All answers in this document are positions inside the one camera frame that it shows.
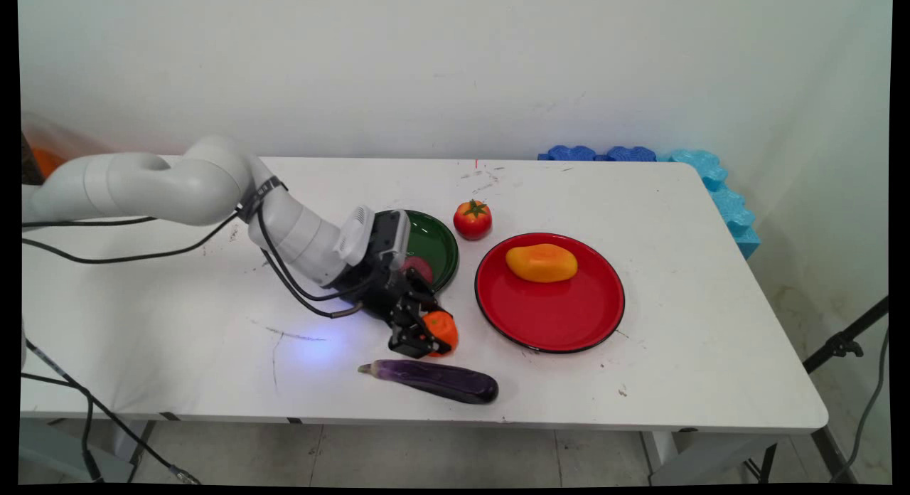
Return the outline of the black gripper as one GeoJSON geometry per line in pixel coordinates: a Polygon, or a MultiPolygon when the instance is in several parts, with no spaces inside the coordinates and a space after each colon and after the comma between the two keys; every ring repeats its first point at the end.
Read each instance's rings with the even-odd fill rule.
{"type": "Polygon", "coordinates": [[[334,292],[390,325],[391,351],[415,359],[453,353],[453,316],[439,304],[426,268],[362,262],[345,268],[334,292]]]}

